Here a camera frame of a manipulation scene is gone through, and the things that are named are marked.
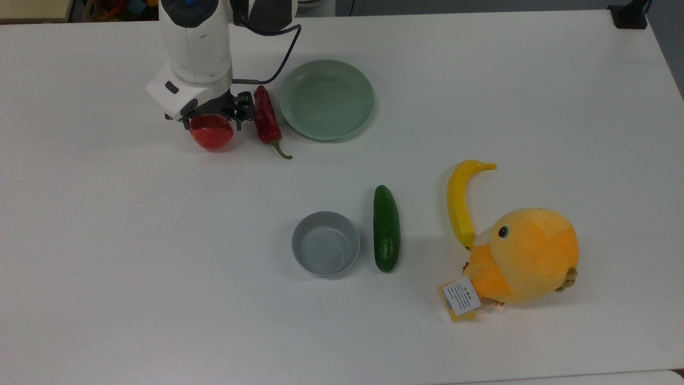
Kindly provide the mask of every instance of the cucumber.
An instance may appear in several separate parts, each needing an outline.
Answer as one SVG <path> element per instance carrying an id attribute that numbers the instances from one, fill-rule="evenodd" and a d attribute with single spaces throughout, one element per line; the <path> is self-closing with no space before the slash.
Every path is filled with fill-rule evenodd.
<path id="1" fill-rule="evenodd" d="M 373 248 L 376 265 L 389 273 L 399 260 L 399 210 L 390 190 L 380 185 L 373 197 Z"/>

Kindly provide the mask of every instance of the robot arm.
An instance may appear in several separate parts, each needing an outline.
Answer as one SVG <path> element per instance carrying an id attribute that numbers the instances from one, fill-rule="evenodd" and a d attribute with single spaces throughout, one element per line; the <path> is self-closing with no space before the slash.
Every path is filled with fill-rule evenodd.
<path id="1" fill-rule="evenodd" d="M 161 0 L 159 24 L 168 60 L 147 93 L 169 120 L 188 121 L 199 114 L 219 114 L 238 126 L 253 120 L 249 92 L 231 94 L 233 63 L 228 24 L 277 32 L 288 26 L 297 0 Z"/>

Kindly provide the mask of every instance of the green plate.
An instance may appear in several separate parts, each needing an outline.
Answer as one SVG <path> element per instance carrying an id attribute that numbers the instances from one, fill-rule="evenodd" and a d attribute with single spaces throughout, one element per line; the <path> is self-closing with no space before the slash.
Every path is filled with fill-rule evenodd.
<path id="1" fill-rule="evenodd" d="M 358 69 L 336 60 L 299 66 L 282 83 L 285 120 L 308 138 L 339 140 L 361 128 L 373 110 L 373 88 Z"/>

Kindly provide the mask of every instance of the banana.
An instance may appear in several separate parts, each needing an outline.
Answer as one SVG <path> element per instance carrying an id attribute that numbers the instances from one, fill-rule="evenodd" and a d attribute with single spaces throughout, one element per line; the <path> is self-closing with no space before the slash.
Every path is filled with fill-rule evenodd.
<path id="1" fill-rule="evenodd" d="M 449 219 L 456 238 L 466 249 L 470 249 L 475 241 L 475 229 L 466 202 L 466 186 L 468 179 L 484 170 L 495 170 L 494 163 L 483 163 L 479 160 L 466 160 L 459 164 L 449 178 L 447 185 L 447 207 Z"/>

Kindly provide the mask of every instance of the tag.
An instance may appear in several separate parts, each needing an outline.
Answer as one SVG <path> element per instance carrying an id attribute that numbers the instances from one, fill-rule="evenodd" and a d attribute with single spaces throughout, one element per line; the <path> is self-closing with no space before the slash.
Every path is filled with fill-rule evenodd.
<path id="1" fill-rule="evenodd" d="M 503 313 L 503 311 L 506 309 L 506 304 L 503 302 L 494 301 L 494 303 L 489 305 L 489 307 L 499 313 Z"/>
<path id="2" fill-rule="evenodd" d="M 470 282 L 470 278 L 468 277 L 463 277 L 460 280 L 445 286 L 444 289 L 442 289 L 442 293 L 444 293 L 444 298 L 457 316 L 462 316 L 482 305 L 479 298 L 477 298 L 473 283 Z"/>

